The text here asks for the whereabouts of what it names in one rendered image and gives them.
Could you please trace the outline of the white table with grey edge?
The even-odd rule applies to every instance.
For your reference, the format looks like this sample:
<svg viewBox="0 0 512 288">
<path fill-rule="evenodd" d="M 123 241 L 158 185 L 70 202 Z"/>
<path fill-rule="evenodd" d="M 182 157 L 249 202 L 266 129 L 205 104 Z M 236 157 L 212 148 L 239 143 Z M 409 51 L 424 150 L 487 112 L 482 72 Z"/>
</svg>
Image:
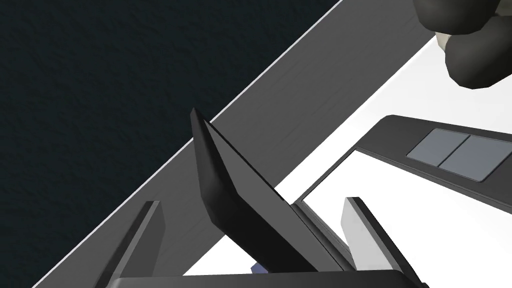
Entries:
<svg viewBox="0 0 512 288">
<path fill-rule="evenodd" d="M 409 0 L 338 0 L 213 119 L 288 201 L 382 117 L 512 132 L 512 79 L 452 82 Z M 187 142 L 32 288 L 93 288 L 145 200 L 162 196 L 167 231 L 155 273 L 243 274 L 255 261 L 208 223 Z"/>
</svg>

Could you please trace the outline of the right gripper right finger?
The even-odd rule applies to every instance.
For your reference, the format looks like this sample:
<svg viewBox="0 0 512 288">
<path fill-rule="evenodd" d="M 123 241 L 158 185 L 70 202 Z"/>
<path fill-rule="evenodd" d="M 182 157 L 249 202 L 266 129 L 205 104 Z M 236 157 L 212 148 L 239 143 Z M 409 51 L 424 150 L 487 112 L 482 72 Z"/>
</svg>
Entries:
<svg viewBox="0 0 512 288">
<path fill-rule="evenodd" d="M 358 271 L 397 270 L 426 285 L 360 197 L 345 198 L 340 225 Z"/>
</svg>

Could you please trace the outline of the black open laptop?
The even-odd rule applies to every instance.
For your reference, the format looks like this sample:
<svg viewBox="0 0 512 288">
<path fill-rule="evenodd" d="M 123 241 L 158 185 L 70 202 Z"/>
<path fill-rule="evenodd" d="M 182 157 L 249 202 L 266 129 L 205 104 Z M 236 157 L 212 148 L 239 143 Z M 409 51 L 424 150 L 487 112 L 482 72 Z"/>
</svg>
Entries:
<svg viewBox="0 0 512 288">
<path fill-rule="evenodd" d="M 200 196 L 211 222 L 271 273 L 353 271 L 353 252 L 306 204 L 288 204 L 196 109 L 190 114 Z M 512 134 L 387 115 L 359 151 L 512 214 Z"/>
</svg>

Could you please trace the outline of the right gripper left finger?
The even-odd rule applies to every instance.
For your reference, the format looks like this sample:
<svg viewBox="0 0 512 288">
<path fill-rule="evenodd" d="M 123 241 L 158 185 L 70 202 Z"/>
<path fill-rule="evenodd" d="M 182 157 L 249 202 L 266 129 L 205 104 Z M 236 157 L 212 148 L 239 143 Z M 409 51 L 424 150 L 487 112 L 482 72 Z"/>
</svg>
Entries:
<svg viewBox="0 0 512 288">
<path fill-rule="evenodd" d="M 165 230 L 161 202 L 146 201 L 93 288 L 117 288 L 122 278 L 151 277 Z"/>
</svg>

